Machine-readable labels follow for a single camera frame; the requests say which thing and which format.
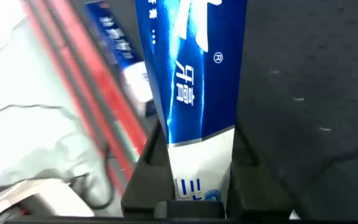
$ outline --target white object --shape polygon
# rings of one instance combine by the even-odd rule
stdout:
[[[226,207],[233,139],[230,127],[204,141],[168,146],[178,200],[206,200],[208,192],[218,190]]]
[[[59,179],[25,180],[0,193],[0,214],[31,196],[37,197],[55,216],[93,217],[94,212]]]
[[[144,62],[128,66],[122,71],[124,75],[124,91],[134,105],[139,116],[147,114],[147,105],[153,103],[153,94],[147,77]]]

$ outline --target red stripe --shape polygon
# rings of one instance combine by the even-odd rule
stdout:
[[[65,0],[49,2],[59,13],[67,33],[76,45],[79,54],[84,59],[84,63],[87,64],[90,69],[91,75],[109,105],[109,109],[122,123],[131,142],[137,148],[137,152],[140,155],[143,151],[147,136],[140,126],[135,114],[127,104],[127,101],[113,79],[110,70],[103,63],[101,56],[97,53],[85,28],[81,25],[79,18],[77,18],[69,3]]]
[[[73,87],[70,85],[70,82],[66,79],[64,69],[62,69],[62,67],[61,67],[56,55],[54,54],[53,47],[48,42],[45,34],[43,33],[43,30],[41,29],[41,26],[38,24],[38,22],[37,22],[37,20],[36,20],[36,18],[34,16],[34,13],[31,10],[31,7],[27,3],[25,3],[24,1],[22,3],[23,3],[24,10],[26,11],[26,13],[27,13],[27,15],[29,17],[29,20],[30,20],[30,23],[31,23],[31,25],[33,27],[33,30],[37,34],[37,37],[40,39],[44,49],[47,51],[49,59],[52,61],[53,65],[57,69],[58,74],[59,74],[60,78],[62,79],[63,84],[65,85],[66,89],[68,90],[68,92],[69,92],[69,94],[70,94],[70,96],[71,96],[71,98],[72,98],[72,100],[74,102],[74,105],[75,105],[75,108],[76,108],[77,112],[80,114],[81,120],[85,124],[85,128],[86,128],[87,132],[91,133],[92,137],[95,137],[96,134],[94,133],[94,131],[93,131],[91,125],[90,125],[90,121],[85,116],[85,113],[84,113],[84,111],[82,110],[82,107],[81,107],[81,103],[80,103],[79,99],[76,97]],[[124,189],[121,187],[119,179],[116,177],[115,173],[113,172],[113,170],[111,168],[108,169],[108,175],[111,177],[111,179],[114,182],[112,184],[117,186],[117,188],[120,191],[120,193],[123,194]]]
[[[52,19],[52,15],[50,15],[50,12],[47,10],[45,3],[43,1],[38,1],[38,0],[33,1],[33,3],[36,5],[37,9],[41,13],[43,17],[43,21],[47,23],[47,27],[55,27],[56,29],[58,29],[57,25],[54,23]],[[86,80],[83,78],[81,74],[80,67],[78,66],[75,58],[73,57],[67,46],[62,47],[60,53],[62,57],[65,59],[66,64],[69,66],[71,73],[74,76],[74,79],[76,80],[78,86],[81,89],[82,94],[84,94],[84,97],[86,98],[86,101],[88,102],[89,107],[92,110],[92,113],[94,115],[94,118],[98,126],[101,127],[101,129],[103,130],[106,140],[110,146],[110,149],[112,150],[114,156],[117,158],[119,165],[122,168],[126,168],[124,173],[127,176],[127,178],[130,179],[132,175],[132,171],[131,169],[128,168],[131,165],[128,164],[119,143],[116,141],[114,135],[112,134],[109,127],[109,121],[103,116],[103,113],[101,112],[99,106],[96,104],[96,101],[93,98],[93,94]]]

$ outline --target registered trademark symbol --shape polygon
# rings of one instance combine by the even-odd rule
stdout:
[[[223,54],[221,52],[216,52],[214,54],[215,63],[221,63],[223,61]]]

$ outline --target blue packaging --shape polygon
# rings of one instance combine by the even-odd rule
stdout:
[[[179,200],[226,204],[247,0],[135,0]]]
[[[144,61],[132,48],[109,5],[104,1],[85,4],[94,35],[109,62],[119,71],[120,85],[141,116],[156,113]]]

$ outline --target blue toothpaste tube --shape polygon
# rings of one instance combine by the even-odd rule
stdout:
[[[155,114],[153,96],[145,63],[134,51],[108,3],[97,1],[85,4],[86,13],[93,24],[93,34],[109,59],[119,70],[120,85],[141,116]]]
[[[229,187],[246,0],[135,0],[178,200]]]

